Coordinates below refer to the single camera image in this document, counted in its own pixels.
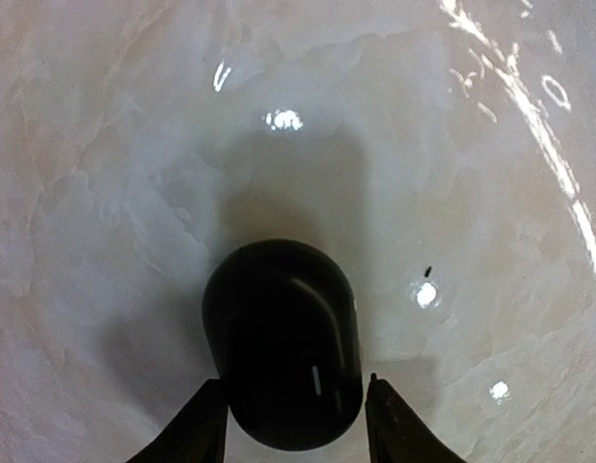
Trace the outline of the black oval charging case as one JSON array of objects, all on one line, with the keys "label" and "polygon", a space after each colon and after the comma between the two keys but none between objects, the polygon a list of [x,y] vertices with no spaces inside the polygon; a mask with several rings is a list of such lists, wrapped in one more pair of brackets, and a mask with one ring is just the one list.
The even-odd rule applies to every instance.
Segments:
[{"label": "black oval charging case", "polygon": [[238,425],[286,451],[326,446],[364,396],[356,301],[339,266],[306,243],[241,246],[213,271],[203,326]]}]

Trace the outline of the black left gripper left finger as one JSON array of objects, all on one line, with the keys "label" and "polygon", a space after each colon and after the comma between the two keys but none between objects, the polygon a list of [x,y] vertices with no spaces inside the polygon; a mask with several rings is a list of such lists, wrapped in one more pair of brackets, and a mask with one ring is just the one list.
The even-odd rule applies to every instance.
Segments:
[{"label": "black left gripper left finger", "polygon": [[229,406],[219,379],[208,379],[128,463],[223,463]]}]

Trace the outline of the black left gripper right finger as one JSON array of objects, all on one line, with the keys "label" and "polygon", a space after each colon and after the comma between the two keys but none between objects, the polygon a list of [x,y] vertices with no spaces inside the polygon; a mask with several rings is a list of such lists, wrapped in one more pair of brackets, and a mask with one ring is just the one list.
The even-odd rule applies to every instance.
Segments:
[{"label": "black left gripper right finger", "polygon": [[464,463],[428,428],[389,381],[370,375],[366,430],[371,462]]}]

